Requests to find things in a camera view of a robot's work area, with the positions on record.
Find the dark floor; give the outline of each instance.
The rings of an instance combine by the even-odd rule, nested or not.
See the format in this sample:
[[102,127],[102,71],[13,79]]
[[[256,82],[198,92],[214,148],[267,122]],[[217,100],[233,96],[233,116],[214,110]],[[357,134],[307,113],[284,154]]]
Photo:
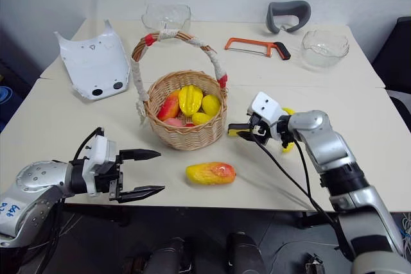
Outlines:
[[[260,245],[267,273],[272,268],[274,252],[290,241],[300,242],[290,243],[278,253],[273,273],[305,273],[301,266],[306,253],[317,254],[324,261],[326,273],[350,272],[351,263],[333,246],[301,242],[337,244],[337,239],[327,225],[303,230],[296,228],[295,221],[301,215],[298,213],[157,207],[129,209],[131,221],[126,227],[83,216],[60,238],[45,273],[121,273],[125,257],[142,249],[152,250],[172,237],[206,235],[224,247],[227,235],[236,231],[245,232]],[[21,273],[33,273],[36,266],[35,259],[24,266]]]

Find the glass bowl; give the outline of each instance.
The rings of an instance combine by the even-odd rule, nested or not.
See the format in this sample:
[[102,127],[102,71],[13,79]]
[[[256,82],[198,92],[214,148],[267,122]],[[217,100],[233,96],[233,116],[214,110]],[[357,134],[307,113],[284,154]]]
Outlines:
[[331,67],[348,54],[348,39],[331,31],[315,30],[305,34],[302,44],[302,60],[314,67]]
[[148,33],[164,29],[179,29],[188,32],[191,10],[184,4],[149,4],[141,16]]

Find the table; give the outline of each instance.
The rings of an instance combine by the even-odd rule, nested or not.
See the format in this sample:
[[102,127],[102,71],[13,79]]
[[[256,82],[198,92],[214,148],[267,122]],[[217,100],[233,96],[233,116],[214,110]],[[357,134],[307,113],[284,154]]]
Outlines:
[[[247,107],[260,90],[284,107],[326,111],[333,128],[344,136],[368,181],[376,186],[388,209],[411,210],[409,200],[404,197],[411,183],[411,135],[384,89],[232,85],[227,123],[246,121]],[[139,125],[134,108],[136,99],[137,92],[131,87],[116,96],[85,103],[71,90],[68,80],[39,79],[0,135],[1,191],[30,162],[71,160],[84,137],[96,126],[104,126],[106,136],[117,141],[118,149],[147,148],[162,153],[161,157],[152,160],[126,161],[122,165],[125,189],[150,184],[166,186],[159,194],[129,205],[312,209],[307,198],[252,142],[223,136],[214,144],[196,151],[169,148],[156,138],[148,123]],[[296,150],[281,154],[280,145],[274,140],[268,143],[268,149],[299,183],[304,183]],[[186,166],[215,160],[236,167],[238,176],[233,184],[201,187],[186,181]],[[311,163],[308,167],[313,197],[325,210],[332,210],[328,193],[320,187]],[[82,194],[67,199],[67,202],[117,204],[109,202],[106,194],[97,198]]]
[[[110,20],[114,30],[123,41],[127,55],[140,38],[146,35],[141,21]],[[73,40],[85,40],[103,32],[103,21],[86,20]],[[327,73],[316,73],[301,69],[300,45],[304,34],[312,29],[330,30],[345,35],[350,49],[348,55],[334,69]],[[214,48],[229,75],[229,85],[272,85],[272,86],[312,86],[312,87],[384,87],[384,83],[374,72],[348,26],[308,25],[295,33],[280,31],[278,35],[267,30],[264,24],[235,22],[192,22],[190,32]],[[271,58],[237,51],[225,51],[224,45],[231,37],[280,41],[291,53],[291,59],[282,61],[276,51]],[[258,46],[242,44],[239,47],[258,50]],[[200,69],[213,74],[209,59],[198,48],[178,42],[154,44],[141,60],[143,81],[154,82],[161,76],[179,69]],[[42,78],[67,80],[67,71],[60,57],[42,73]]]

